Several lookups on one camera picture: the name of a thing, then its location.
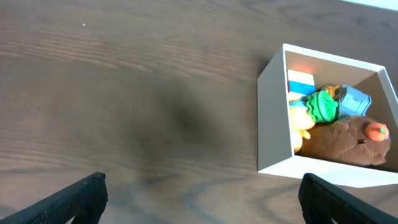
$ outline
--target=box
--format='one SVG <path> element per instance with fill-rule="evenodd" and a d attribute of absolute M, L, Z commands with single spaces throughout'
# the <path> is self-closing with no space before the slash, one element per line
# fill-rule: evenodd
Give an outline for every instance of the box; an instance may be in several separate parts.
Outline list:
<path fill-rule="evenodd" d="M 372 97 L 366 115 L 387 124 L 391 137 L 381 170 L 294 154 L 289 136 L 288 69 L 313 74 L 316 88 L 347 84 Z M 284 44 L 257 79 L 257 100 L 260 173 L 301 179 L 310 172 L 349 187 L 398 184 L 398 100 L 385 67 Z"/>

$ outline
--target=black object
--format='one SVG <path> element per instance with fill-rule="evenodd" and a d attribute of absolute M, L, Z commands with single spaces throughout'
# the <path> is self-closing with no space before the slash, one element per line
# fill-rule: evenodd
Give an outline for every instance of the black object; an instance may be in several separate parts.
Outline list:
<path fill-rule="evenodd" d="M 305 174 L 298 192 L 306 224 L 393 224 L 398 219 L 314 174 Z"/>
<path fill-rule="evenodd" d="M 108 201 L 105 174 L 97 172 L 71 186 L 0 220 L 0 224 L 94 224 Z"/>

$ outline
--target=stuffed animal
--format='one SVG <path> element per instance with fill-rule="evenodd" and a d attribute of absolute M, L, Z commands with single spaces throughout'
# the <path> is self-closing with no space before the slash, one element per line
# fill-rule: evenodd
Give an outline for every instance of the stuffed animal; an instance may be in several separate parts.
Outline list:
<path fill-rule="evenodd" d="M 310 139 L 308 129 L 314 127 L 315 122 L 308 114 L 308 108 L 305 102 L 301 100 L 291 101 L 290 109 L 290 142 L 294 152 L 298 152 L 303 144 L 303 138 Z"/>
<path fill-rule="evenodd" d="M 364 116 L 349 116 L 308 130 L 301 156 L 357 166 L 384 163 L 391 140 L 387 126 Z"/>

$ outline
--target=wooden table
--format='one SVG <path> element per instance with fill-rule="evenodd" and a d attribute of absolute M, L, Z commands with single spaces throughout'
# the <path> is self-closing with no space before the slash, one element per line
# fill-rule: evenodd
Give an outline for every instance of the wooden table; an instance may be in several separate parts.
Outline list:
<path fill-rule="evenodd" d="M 398 86 L 397 32 L 337 0 L 2 0 L 0 217 L 101 171 L 102 223 L 303 223 L 300 180 L 257 173 L 256 78 L 291 43 Z"/>

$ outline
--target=blue plastic block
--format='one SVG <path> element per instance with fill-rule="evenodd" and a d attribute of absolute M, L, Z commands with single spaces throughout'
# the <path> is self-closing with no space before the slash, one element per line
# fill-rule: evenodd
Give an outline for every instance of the blue plastic block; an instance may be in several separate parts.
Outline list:
<path fill-rule="evenodd" d="M 289 81 L 289 90 L 295 93 L 303 93 L 303 84 L 299 82 Z"/>
<path fill-rule="evenodd" d="M 340 88 L 338 119 L 347 116 L 366 116 L 366 111 L 372 103 L 372 98 L 363 92 L 348 86 Z"/>
<path fill-rule="evenodd" d="M 306 96 L 312 95 L 315 93 L 316 89 L 314 85 L 303 84 L 303 94 Z"/>

